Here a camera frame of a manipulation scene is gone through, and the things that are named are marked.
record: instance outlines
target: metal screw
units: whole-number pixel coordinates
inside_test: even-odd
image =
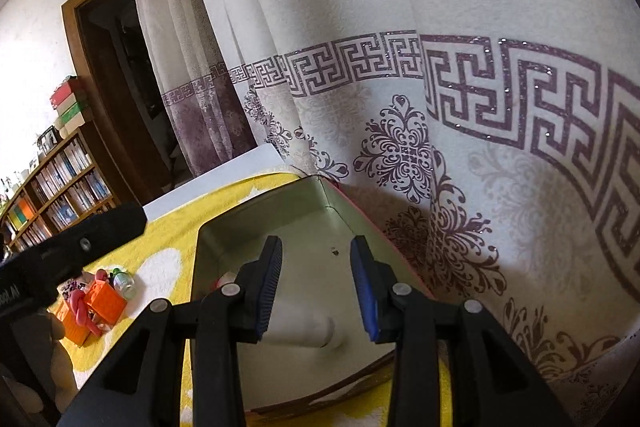
[[[391,289],[396,295],[409,295],[411,293],[411,286],[406,282],[397,282]]]
[[[238,295],[240,293],[240,286],[238,286],[234,282],[230,282],[229,284],[225,284],[222,286],[222,295],[226,295],[227,297],[233,297],[234,295]]]
[[[465,310],[469,313],[480,313],[482,311],[482,304],[475,299],[469,299],[465,301]]]
[[[89,250],[91,250],[91,243],[86,237],[83,237],[80,240],[80,248],[82,248],[82,251],[85,251],[85,252],[88,252]]]
[[[151,311],[153,311],[154,313],[160,313],[168,307],[169,304],[166,299],[156,299],[155,301],[151,302],[151,306],[149,306],[149,309],[151,309]]]

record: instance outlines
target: picture frame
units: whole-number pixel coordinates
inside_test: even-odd
[[[29,162],[29,173],[33,172],[40,165],[40,157],[37,155]]]
[[[38,136],[36,146],[43,154],[48,154],[53,148],[60,143],[60,133],[54,126],[50,126],[44,133]]]

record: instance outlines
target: pink toy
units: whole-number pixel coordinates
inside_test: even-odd
[[[102,268],[100,268],[95,273],[95,280],[97,280],[97,281],[108,281],[109,280],[109,274],[107,273],[107,270],[103,270]]]
[[[82,290],[73,290],[69,295],[69,307],[71,312],[76,316],[76,323],[79,326],[85,326],[96,336],[100,337],[102,332],[89,318],[89,310],[84,303],[84,292]]]

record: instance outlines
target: red box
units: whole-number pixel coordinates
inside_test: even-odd
[[[73,92],[78,92],[82,90],[82,86],[80,84],[80,79],[77,76],[68,76],[65,81],[56,87],[55,92],[51,95],[49,102],[51,102],[51,107],[54,109],[57,108],[66,97],[68,97]]]

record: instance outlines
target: doorway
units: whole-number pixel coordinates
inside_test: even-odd
[[[138,201],[148,203],[191,179],[135,0],[69,0],[63,19],[96,127]]]

